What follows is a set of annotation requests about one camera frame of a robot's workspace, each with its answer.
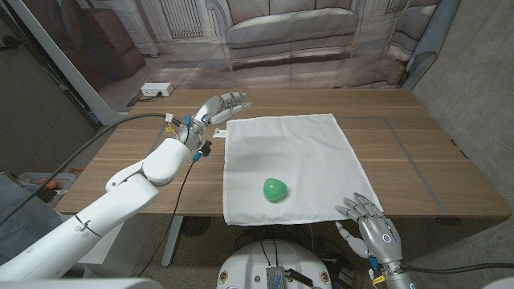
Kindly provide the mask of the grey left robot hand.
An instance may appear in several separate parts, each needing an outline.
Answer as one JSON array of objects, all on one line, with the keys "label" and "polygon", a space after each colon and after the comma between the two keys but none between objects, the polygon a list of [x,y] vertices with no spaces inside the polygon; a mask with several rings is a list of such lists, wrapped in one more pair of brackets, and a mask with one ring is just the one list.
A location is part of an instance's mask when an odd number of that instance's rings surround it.
[{"label": "grey left robot hand", "polygon": [[203,134],[209,125],[227,122],[251,107],[251,102],[245,102],[246,96],[244,92],[228,92],[209,98],[192,116],[190,128]]}]

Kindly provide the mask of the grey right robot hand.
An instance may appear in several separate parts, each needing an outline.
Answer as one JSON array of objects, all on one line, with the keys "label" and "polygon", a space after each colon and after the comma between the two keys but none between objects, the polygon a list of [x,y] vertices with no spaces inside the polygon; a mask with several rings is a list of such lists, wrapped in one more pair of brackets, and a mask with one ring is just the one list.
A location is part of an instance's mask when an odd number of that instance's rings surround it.
[{"label": "grey right robot hand", "polygon": [[337,230],[350,248],[360,257],[374,257],[379,264],[403,259],[401,237],[397,228],[378,207],[365,196],[354,193],[355,201],[345,198],[335,210],[358,224],[361,238],[352,236],[339,222]]}]

